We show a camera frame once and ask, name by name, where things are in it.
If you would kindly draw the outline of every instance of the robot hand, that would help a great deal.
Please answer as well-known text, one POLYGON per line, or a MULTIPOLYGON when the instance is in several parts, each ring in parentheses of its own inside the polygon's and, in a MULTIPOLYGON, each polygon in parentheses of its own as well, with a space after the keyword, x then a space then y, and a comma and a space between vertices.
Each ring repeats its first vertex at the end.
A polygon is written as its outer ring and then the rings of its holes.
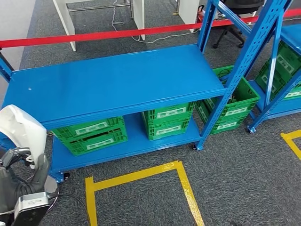
POLYGON ((29 148, 10 149, 2 157, 0 153, 0 217, 13 212, 22 195, 44 191, 49 169, 49 162, 44 153, 38 156, 38 168, 29 183, 16 177, 11 169, 11 165, 20 159, 26 165, 29 153, 29 148))

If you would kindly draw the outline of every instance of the caster wheel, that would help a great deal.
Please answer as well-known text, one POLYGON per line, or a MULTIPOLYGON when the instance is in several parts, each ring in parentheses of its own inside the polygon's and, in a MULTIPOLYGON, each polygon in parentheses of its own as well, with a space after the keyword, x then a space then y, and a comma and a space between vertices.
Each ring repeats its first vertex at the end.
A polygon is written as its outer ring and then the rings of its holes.
POLYGON ((68 180, 70 177, 69 173, 64 173, 64 180, 68 180))

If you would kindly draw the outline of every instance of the stacked crates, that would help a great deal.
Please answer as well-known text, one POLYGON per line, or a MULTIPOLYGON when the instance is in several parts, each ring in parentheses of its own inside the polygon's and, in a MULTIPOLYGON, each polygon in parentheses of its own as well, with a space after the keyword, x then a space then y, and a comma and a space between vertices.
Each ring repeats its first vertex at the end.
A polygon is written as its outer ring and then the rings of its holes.
MULTIPOLYGON (((230 73, 232 68, 233 66, 227 66, 217 68, 213 71, 217 77, 221 78, 230 73)), ((239 127, 259 100, 260 96, 246 79, 242 78, 233 92, 233 96, 225 106, 210 134, 239 127)), ((196 109, 201 119, 206 123, 217 101, 217 97, 200 100, 197 103, 196 109)))
POLYGON ((149 140, 185 133, 196 101, 142 112, 149 140))
POLYGON ((127 140, 122 116, 62 127, 52 131, 75 156, 127 140))
MULTIPOLYGON (((269 73, 270 60, 263 65, 256 82, 266 92, 269 73)), ((279 43, 277 61, 271 91, 270 100, 274 99, 295 73, 301 69, 301 56, 298 55, 283 41, 279 43)), ((301 82, 289 92, 284 99, 301 97, 301 82)))

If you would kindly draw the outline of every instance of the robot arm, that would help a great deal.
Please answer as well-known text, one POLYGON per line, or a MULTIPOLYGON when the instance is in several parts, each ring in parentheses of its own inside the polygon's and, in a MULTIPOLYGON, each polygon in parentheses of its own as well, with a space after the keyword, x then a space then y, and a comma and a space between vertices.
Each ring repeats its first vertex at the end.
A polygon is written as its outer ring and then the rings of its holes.
POLYGON ((44 154, 47 132, 39 122, 14 105, 0 111, 0 132, 17 147, 5 153, 0 150, 0 222, 11 225, 14 220, 11 213, 20 197, 44 190, 49 169, 44 154), (35 170, 30 182, 19 179, 11 168, 20 160, 35 170))

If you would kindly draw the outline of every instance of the lower shelf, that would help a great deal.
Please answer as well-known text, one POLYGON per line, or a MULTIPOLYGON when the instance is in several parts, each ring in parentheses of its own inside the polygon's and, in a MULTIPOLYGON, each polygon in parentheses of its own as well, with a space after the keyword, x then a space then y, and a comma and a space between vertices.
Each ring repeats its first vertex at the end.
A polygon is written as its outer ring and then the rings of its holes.
POLYGON ((55 137, 51 171, 53 173, 63 172, 200 140, 199 130, 193 118, 190 120, 186 133, 154 141, 149 141, 147 138, 140 113, 125 115, 124 122, 128 141, 78 157, 72 155, 55 137))
MULTIPOLYGON (((265 104, 266 94, 259 86, 256 81, 250 81, 250 84, 256 91, 260 96, 260 100, 257 102, 256 106, 260 110, 263 110, 265 104)), ((283 100, 272 109, 266 119, 277 118, 281 116, 285 116, 289 114, 294 114, 301 112, 301 98, 293 98, 283 100)))

